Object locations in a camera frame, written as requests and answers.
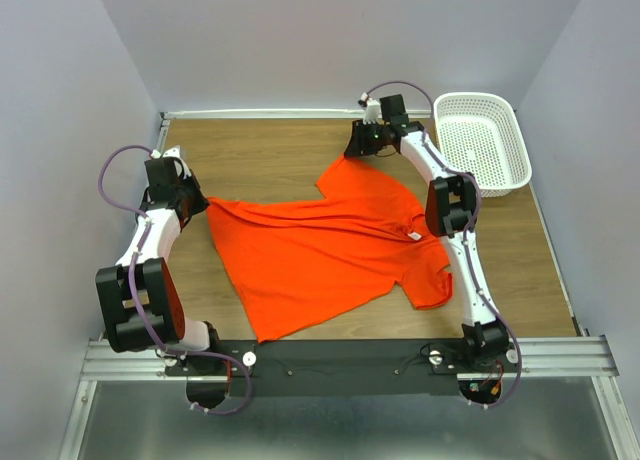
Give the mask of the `white perforated plastic basket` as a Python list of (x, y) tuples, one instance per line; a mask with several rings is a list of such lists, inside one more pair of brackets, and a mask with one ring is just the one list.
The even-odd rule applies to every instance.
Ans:
[(484, 197), (526, 186), (532, 168), (514, 109), (498, 95), (453, 92), (434, 101), (439, 149), (453, 168), (474, 175)]

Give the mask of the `orange t shirt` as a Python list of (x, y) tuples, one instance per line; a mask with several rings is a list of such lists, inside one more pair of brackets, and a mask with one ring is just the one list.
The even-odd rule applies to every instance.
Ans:
[(316, 187), (318, 200), (209, 200), (213, 243), (259, 342), (326, 322), (394, 286), (418, 310), (452, 298), (448, 256), (405, 185), (341, 156)]

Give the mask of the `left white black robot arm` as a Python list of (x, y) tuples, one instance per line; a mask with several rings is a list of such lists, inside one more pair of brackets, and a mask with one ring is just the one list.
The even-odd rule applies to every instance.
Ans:
[(186, 371), (209, 375), (230, 362), (215, 328), (186, 316), (167, 265), (175, 240), (209, 203), (177, 148), (152, 152), (144, 165), (133, 238), (116, 264), (95, 276), (106, 338), (117, 353), (156, 349)]

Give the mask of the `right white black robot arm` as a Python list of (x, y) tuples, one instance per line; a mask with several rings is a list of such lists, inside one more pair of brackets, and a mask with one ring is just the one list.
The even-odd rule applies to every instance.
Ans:
[(448, 256), (454, 289), (463, 301), (462, 364), (480, 372), (512, 350), (512, 361), (521, 370), (521, 347), (493, 300), (478, 253), (481, 194), (474, 176), (452, 166), (435, 147), (427, 129), (409, 119), (401, 95), (376, 100), (365, 92), (358, 104), (364, 115), (352, 124), (345, 155), (369, 156), (392, 147), (428, 183), (426, 226)]

